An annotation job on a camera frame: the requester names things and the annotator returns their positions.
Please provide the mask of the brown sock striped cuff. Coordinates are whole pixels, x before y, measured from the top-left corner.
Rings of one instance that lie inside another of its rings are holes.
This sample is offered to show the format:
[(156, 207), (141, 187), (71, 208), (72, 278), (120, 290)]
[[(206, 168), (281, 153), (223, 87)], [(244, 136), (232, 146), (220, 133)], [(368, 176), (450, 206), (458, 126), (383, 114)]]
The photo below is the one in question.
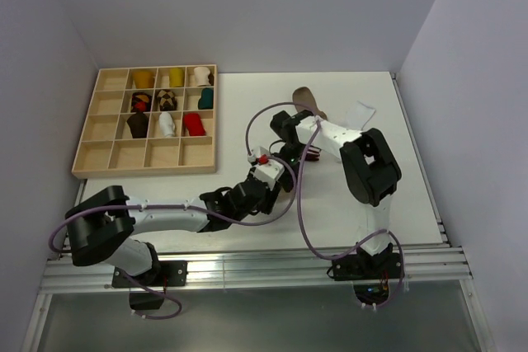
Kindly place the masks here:
[[(294, 90), (292, 94), (292, 101), (295, 103), (295, 110), (297, 113), (307, 110), (308, 108), (315, 110), (316, 114), (327, 120), (327, 115), (318, 108), (317, 102), (314, 98), (313, 93), (308, 87), (299, 87)], [(317, 162), (320, 159), (321, 149), (311, 146), (306, 161), (307, 162)]]

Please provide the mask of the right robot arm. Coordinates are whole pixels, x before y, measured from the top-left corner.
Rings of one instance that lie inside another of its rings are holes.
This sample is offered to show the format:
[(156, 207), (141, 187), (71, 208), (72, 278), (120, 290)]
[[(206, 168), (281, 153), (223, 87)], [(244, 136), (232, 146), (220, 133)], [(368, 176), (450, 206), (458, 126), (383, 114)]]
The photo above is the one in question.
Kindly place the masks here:
[(346, 186), (365, 210), (359, 228), (359, 241), (349, 254), (356, 259), (359, 272), (368, 278), (377, 276), (394, 256), (394, 235), (389, 230), (392, 198), (402, 172), (384, 135), (378, 129), (347, 129), (303, 110), (296, 115), (285, 111), (275, 114), (271, 129), (293, 152), (298, 163), (296, 195), (301, 235), (314, 249), (304, 226), (302, 187), (304, 164), (314, 146), (341, 161)]

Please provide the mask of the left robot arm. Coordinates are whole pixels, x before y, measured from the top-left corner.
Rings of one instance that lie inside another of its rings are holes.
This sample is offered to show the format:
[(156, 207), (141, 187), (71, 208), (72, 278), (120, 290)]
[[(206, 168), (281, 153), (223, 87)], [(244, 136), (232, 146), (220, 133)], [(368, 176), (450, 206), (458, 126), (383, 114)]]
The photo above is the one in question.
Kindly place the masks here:
[(270, 214), (283, 186), (273, 186), (247, 176), (234, 187), (221, 187), (193, 199), (169, 204), (149, 204), (125, 194), (113, 185), (101, 190), (66, 217), (73, 264), (77, 267), (106, 262), (121, 277), (130, 276), (141, 285), (152, 285), (163, 271), (155, 247), (134, 237), (147, 232), (221, 232), (240, 224), (247, 216)]

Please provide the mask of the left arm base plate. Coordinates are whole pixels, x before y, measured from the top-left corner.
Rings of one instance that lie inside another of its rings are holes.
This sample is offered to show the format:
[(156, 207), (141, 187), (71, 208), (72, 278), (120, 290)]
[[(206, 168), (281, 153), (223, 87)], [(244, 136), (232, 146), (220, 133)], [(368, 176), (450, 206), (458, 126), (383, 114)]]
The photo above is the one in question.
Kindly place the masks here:
[[(164, 260), (144, 274), (132, 279), (148, 287), (182, 287), (186, 284), (188, 262), (186, 260)], [(111, 287), (115, 289), (131, 288), (134, 284), (124, 275), (124, 271), (115, 268)]]

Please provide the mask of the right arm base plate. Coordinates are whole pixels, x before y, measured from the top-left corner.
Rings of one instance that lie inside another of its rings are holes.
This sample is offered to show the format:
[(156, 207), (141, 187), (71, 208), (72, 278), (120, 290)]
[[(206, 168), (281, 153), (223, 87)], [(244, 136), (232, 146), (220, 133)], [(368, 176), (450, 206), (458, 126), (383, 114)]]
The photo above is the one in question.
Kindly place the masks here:
[(333, 260), (327, 276), (335, 281), (399, 279), (404, 275), (398, 253), (370, 256), (364, 252)]

